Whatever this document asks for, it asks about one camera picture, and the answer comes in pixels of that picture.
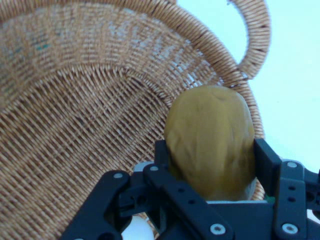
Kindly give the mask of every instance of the screw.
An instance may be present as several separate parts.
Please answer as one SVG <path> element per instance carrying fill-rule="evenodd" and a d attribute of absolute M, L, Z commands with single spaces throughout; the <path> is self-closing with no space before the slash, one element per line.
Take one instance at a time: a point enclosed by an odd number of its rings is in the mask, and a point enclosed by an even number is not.
<path fill-rule="evenodd" d="M 211 225 L 210 231 L 214 235 L 223 235 L 226 233 L 226 228 L 223 225 L 216 223 L 216 224 Z"/>
<path fill-rule="evenodd" d="M 294 162 L 292 162 L 292 161 L 288 162 L 286 165 L 287 165 L 288 167 L 290 167 L 290 168 L 296 168 L 296 167 L 298 166 L 296 163 L 294 163 Z"/>
<path fill-rule="evenodd" d="M 298 228 L 291 223 L 283 224 L 282 230 L 287 234 L 296 234 L 298 232 Z"/>
<path fill-rule="evenodd" d="M 159 168 L 157 166 L 152 166 L 150 167 L 150 171 L 158 171 Z"/>
<path fill-rule="evenodd" d="M 120 178 L 123 177 L 123 175 L 122 175 L 122 173 L 116 173 L 115 175 L 113 175 L 113 177 L 114 177 L 115 179 L 120 179 Z"/>

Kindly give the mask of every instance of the potato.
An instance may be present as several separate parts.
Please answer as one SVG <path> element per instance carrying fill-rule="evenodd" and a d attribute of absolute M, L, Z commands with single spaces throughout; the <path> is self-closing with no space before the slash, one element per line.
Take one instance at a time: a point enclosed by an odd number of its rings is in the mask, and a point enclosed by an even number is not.
<path fill-rule="evenodd" d="M 255 131 L 244 98 L 200 86 L 173 102 L 164 129 L 169 171 L 207 201 L 247 200 L 255 184 Z"/>

